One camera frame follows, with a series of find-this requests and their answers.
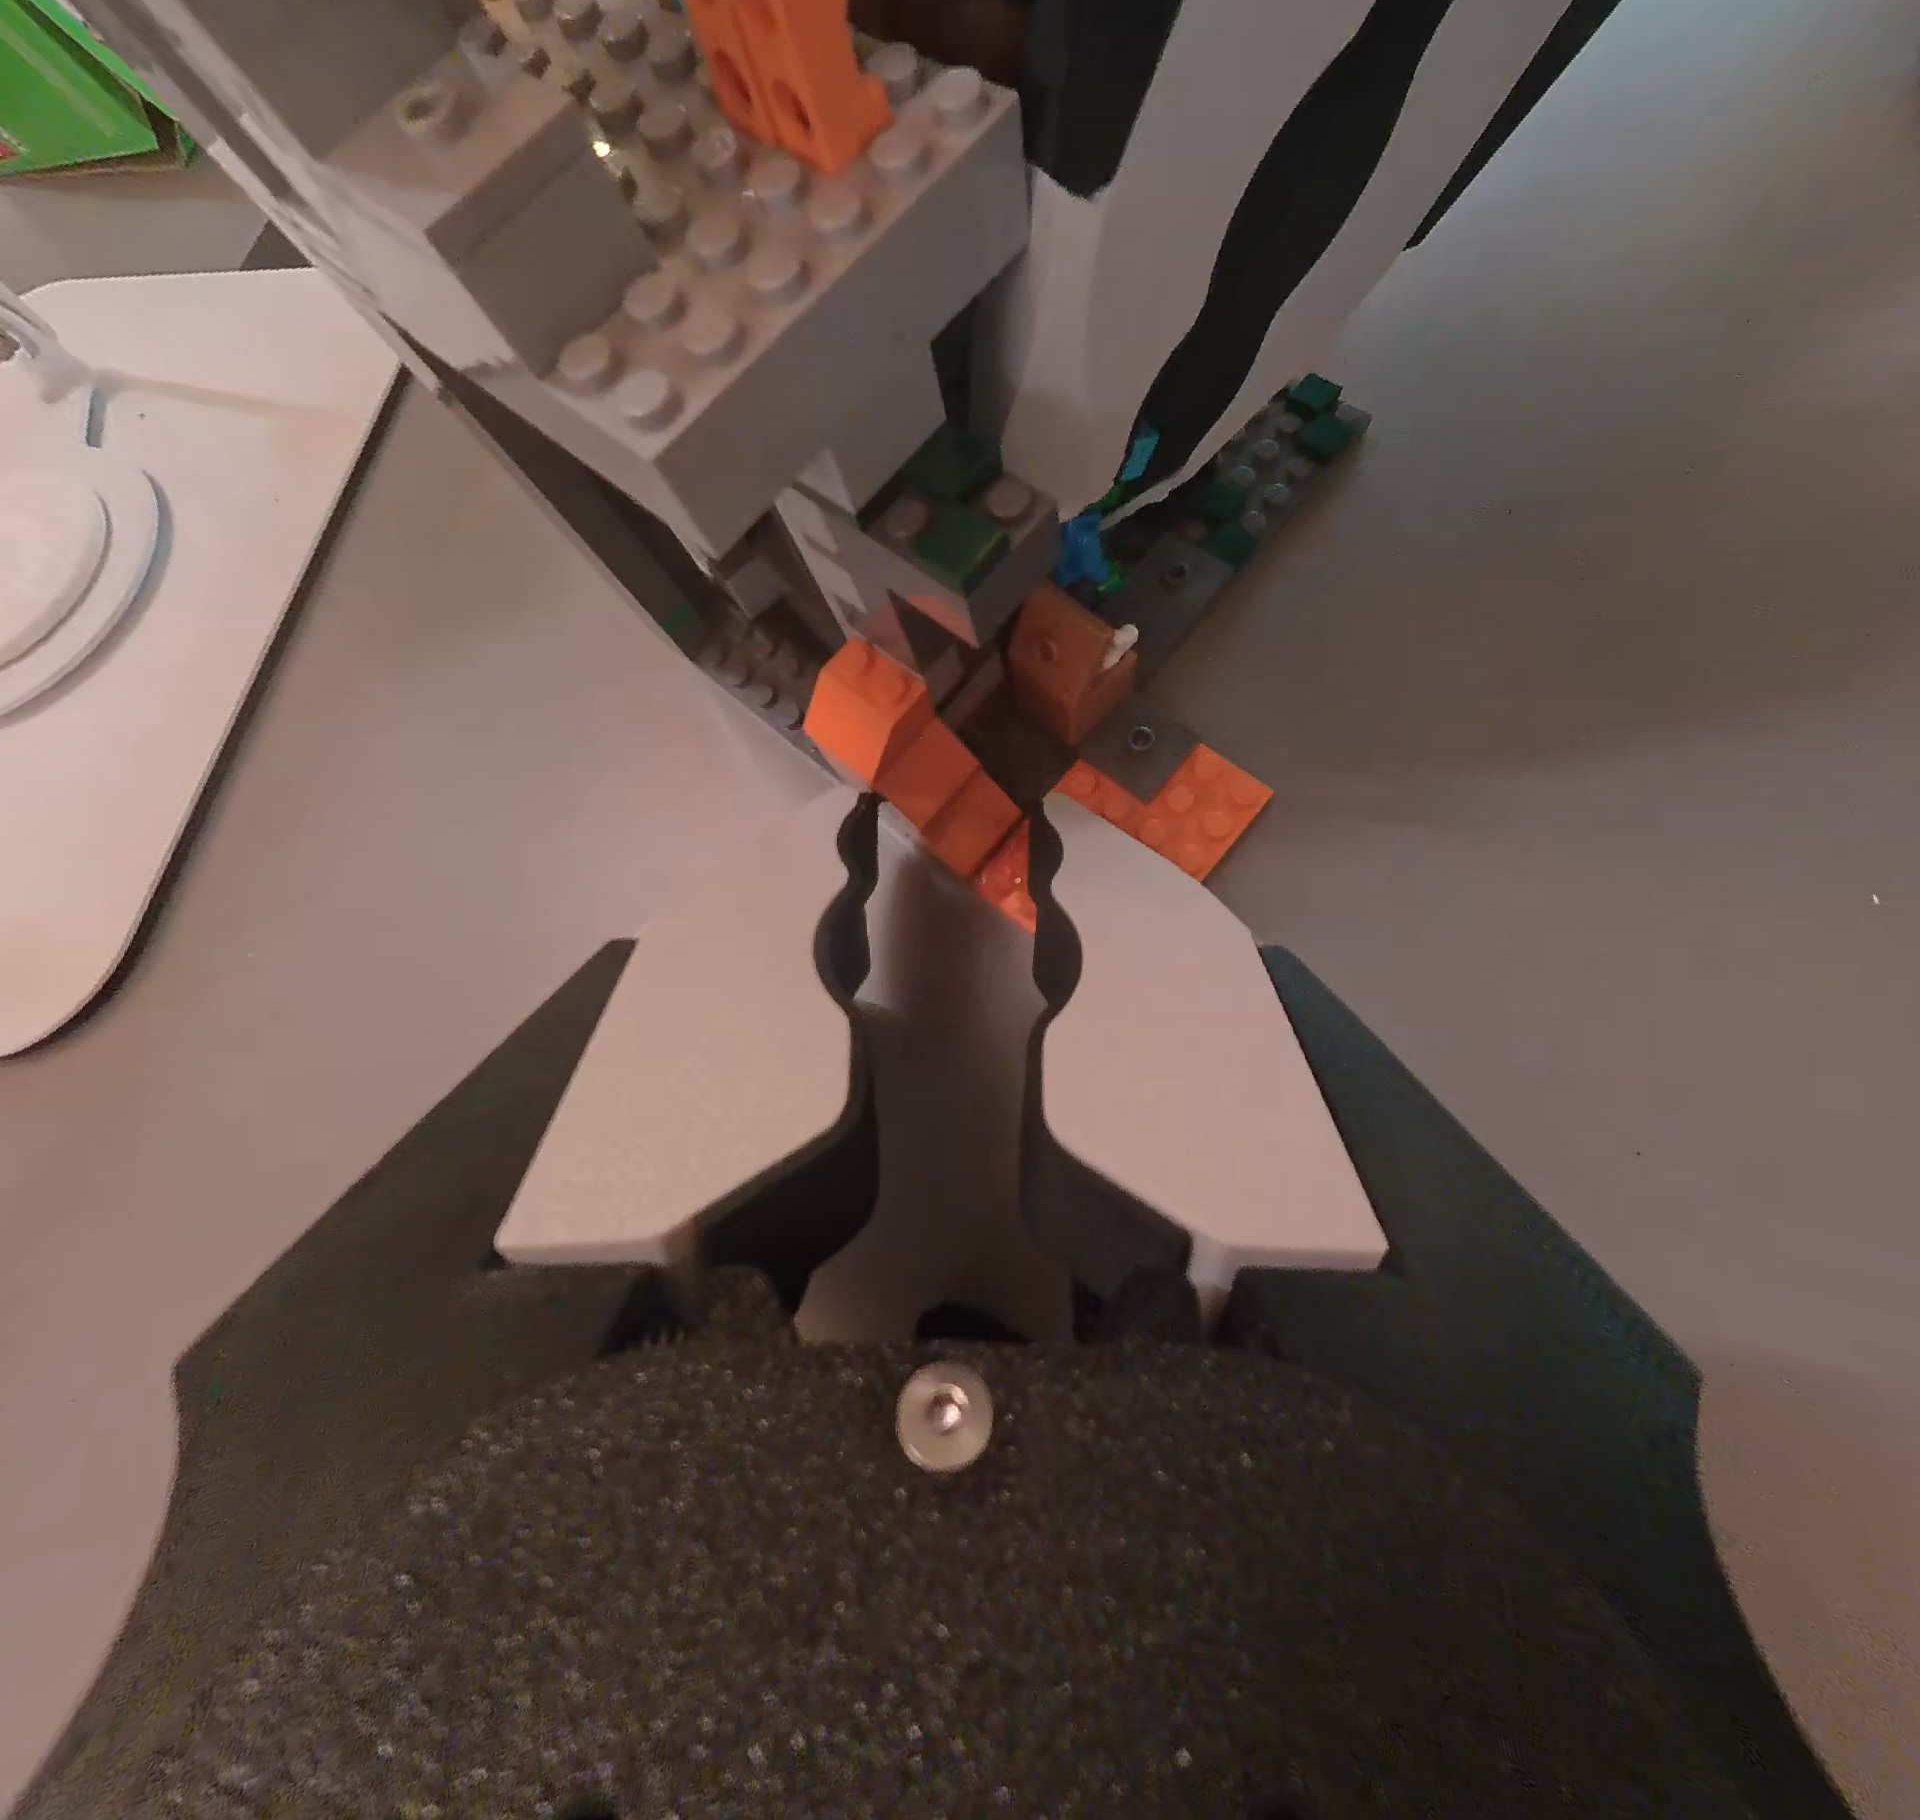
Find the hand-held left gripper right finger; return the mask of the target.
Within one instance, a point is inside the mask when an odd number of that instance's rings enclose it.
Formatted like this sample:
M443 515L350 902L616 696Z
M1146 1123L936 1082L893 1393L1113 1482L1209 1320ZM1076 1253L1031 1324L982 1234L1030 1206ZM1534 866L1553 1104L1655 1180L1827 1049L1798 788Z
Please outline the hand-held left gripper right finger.
M1043 1255L1098 1303L1183 1278L1203 1328L1250 1272L1374 1274L1385 1231L1252 931L1087 806L1045 801L1030 830Z

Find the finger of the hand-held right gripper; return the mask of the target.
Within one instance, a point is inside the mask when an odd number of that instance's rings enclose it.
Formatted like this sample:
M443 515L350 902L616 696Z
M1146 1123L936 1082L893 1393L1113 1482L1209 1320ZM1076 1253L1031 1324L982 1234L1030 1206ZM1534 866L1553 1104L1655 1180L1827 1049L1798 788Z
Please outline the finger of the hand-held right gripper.
M1369 0L1248 179L1153 384L1153 487L1316 360L1624 0Z
M1240 191L1369 0L1115 0L1126 145L1072 194L1031 167L996 322L996 414L1041 484L1107 484L1187 333Z

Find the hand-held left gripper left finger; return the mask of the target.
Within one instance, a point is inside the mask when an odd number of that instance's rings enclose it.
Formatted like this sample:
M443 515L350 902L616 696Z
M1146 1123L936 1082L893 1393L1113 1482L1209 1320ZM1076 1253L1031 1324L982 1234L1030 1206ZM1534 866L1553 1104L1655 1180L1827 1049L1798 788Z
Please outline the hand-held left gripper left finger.
M876 1209L857 1013L876 794L833 788L648 920L494 1250L510 1263L757 1268L783 1309Z

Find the teal-headed toy figure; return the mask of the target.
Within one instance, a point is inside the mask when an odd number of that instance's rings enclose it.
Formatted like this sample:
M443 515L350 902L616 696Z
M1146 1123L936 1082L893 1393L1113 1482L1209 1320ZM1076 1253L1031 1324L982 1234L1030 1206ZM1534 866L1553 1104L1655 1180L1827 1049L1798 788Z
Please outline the teal-headed toy figure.
M1053 585L1086 603L1097 603L1124 585L1124 575L1108 555L1105 530L1143 488L1156 447L1156 428L1140 420L1110 487L1062 522L1060 552L1050 575Z

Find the toy brick building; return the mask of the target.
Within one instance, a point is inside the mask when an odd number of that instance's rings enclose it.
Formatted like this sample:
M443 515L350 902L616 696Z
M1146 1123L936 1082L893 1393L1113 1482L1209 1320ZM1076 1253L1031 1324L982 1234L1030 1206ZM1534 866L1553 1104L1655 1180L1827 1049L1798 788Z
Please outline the toy brick building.
M1256 775L1145 688L1370 417L1297 369L1053 568L1107 484L1007 453L996 322L1031 229L1020 92L849 0L893 121L842 173L731 128L682 0L68 0L413 356L684 549L689 656L799 712L948 872L1035 924L1058 792L1207 878Z

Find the orange toy minifigure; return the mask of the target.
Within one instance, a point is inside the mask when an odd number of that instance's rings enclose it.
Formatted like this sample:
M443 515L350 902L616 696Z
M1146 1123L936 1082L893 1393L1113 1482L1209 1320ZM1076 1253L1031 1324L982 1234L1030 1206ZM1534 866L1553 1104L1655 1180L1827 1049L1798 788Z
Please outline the orange toy minifigure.
M890 125L860 65L849 0L682 0L731 128L820 173L842 173Z

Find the white book stand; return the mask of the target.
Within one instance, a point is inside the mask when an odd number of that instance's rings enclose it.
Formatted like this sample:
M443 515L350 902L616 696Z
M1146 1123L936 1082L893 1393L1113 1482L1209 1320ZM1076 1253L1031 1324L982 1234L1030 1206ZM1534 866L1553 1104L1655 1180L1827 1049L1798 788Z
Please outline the white book stand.
M149 937L387 412L316 270L54 280L4 356L3 1053Z

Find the green toy box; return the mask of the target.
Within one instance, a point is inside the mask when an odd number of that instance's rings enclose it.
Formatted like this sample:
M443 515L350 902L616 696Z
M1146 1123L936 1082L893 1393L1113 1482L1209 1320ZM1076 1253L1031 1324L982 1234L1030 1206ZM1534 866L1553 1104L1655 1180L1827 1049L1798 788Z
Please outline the green toy box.
M3 0L3 179L167 171L199 149L68 0Z

